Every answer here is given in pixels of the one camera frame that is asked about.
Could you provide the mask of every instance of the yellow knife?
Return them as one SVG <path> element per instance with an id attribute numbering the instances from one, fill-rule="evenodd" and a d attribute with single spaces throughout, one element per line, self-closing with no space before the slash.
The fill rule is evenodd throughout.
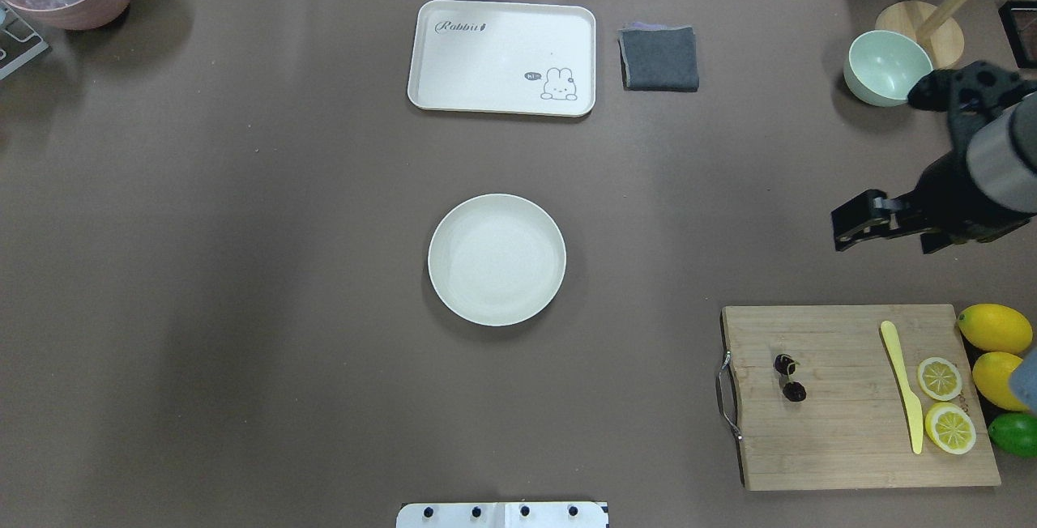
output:
<path id="1" fill-rule="evenodd" d="M 900 397 L 904 401 L 904 413 L 907 413 L 907 430 L 910 432 L 910 449 L 915 454 L 922 453 L 922 401 L 912 392 L 907 384 L 907 370 L 904 369 L 904 354 L 900 350 L 900 335 L 893 322 L 882 322 L 878 326 L 882 333 L 882 343 L 893 363 L 893 372 L 897 376 L 897 386 L 900 387 Z"/>

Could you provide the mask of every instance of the wooden cutting board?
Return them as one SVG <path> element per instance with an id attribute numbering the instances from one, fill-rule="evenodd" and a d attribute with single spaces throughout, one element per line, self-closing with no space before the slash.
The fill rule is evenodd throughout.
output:
<path id="1" fill-rule="evenodd" d="M 1000 485 L 969 360 L 949 305 L 725 307 L 738 443 L 746 488 L 839 490 Z M 896 324 L 912 390 L 922 412 L 934 400 L 919 388 L 918 364 L 950 360 L 963 378 L 954 400 L 976 425 L 976 446 L 952 455 L 924 440 L 912 452 L 907 418 L 878 325 Z M 782 395 L 775 357 L 800 362 L 807 399 Z"/>

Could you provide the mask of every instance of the yellow lemon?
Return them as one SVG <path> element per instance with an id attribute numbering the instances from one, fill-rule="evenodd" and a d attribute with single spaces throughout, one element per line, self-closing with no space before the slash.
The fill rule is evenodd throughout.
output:
<path id="1" fill-rule="evenodd" d="M 925 434 L 941 449 L 960 455 L 976 444 L 976 426 L 956 405 L 936 402 L 925 414 Z"/>
<path id="2" fill-rule="evenodd" d="M 961 372 L 946 358 L 926 358 L 918 365 L 918 384 L 930 398 L 946 402 L 961 394 Z"/>
<path id="3" fill-rule="evenodd" d="M 1027 406 L 1015 398 L 1008 387 L 1008 377 L 1022 363 L 1022 359 L 1007 352 L 988 352 L 973 366 L 973 382 L 980 394 L 1006 411 L 1027 411 Z"/>
<path id="4" fill-rule="evenodd" d="M 958 314 L 958 329 L 970 343 L 984 352 L 1022 354 L 1034 341 L 1034 329 L 1026 316 L 996 303 L 965 308 Z"/>

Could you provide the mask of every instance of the cutting board handle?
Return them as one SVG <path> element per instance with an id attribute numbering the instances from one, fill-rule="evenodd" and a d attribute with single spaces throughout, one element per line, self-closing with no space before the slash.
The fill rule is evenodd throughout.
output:
<path id="1" fill-rule="evenodd" d="M 738 428 L 738 425 L 735 423 L 735 421 L 733 420 L 733 418 L 731 418 L 729 416 L 729 414 L 727 414 L 727 408 L 724 406 L 724 370 L 727 370 L 727 372 L 729 374 L 731 372 L 731 351 L 730 350 L 724 352 L 724 361 L 721 363 L 720 369 L 717 370 L 717 405 L 720 407 L 720 414 L 723 415 L 724 420 L 726 420 L 727 424 L 731 427 L 731 435 L 734 436 L 734 439 L 736 441 L 740 442 L 741 441 L 741 429 Z"/>

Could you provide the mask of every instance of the folded cloth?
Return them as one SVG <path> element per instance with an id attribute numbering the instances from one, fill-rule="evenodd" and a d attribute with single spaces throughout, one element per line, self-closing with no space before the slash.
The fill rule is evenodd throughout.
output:
<path id="1" fill-rule="evenodd" d="M 624 85 L 633 90 L 699 90 L 695 31 L 635 22 L 619 30 Z"/>

